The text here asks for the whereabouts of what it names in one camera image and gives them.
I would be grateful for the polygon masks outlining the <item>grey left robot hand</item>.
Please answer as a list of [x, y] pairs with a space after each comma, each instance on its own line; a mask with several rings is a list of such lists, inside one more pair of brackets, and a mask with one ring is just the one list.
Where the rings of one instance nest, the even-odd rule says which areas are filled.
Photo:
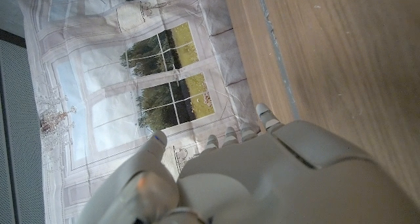
[[418, 223], [418, 205], [373, 158], [313, 123], [228, 128], [174, 178], [156, 131], [85, 204], [78, 223]]

